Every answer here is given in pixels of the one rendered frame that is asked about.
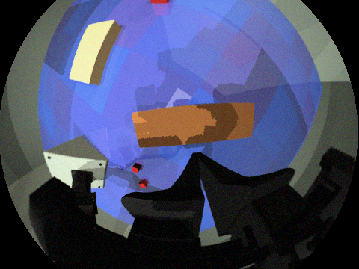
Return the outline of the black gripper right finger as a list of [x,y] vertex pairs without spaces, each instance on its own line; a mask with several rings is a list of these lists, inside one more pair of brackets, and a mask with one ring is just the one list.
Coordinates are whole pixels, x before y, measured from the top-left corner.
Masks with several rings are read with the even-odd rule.
[[293,179],[293,168],[284,168],[261,176],[243,176],[222,167],[209,156],[197,152],[200,177],[215,219],[218,237],[230,234],[230,228],[243,215],[249,204],[269,192],[276,191]]

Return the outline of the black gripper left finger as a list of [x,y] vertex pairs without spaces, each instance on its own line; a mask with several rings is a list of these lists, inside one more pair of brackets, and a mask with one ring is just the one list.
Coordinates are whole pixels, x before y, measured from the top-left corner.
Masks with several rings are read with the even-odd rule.
[[200,184],[200,159],[193,152],[173,186],[163,191],[129,192],[120,202],[133,218],[192,220],[194,237],[198,237],[203,223],[204,197]]

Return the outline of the tan rectangular block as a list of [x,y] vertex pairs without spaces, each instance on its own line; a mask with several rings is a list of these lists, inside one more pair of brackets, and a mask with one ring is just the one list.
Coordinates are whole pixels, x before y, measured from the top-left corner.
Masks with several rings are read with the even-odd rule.
[[108,55],[122,27],[116,21],[89,24],[78,45],[69,79],[99,86]]

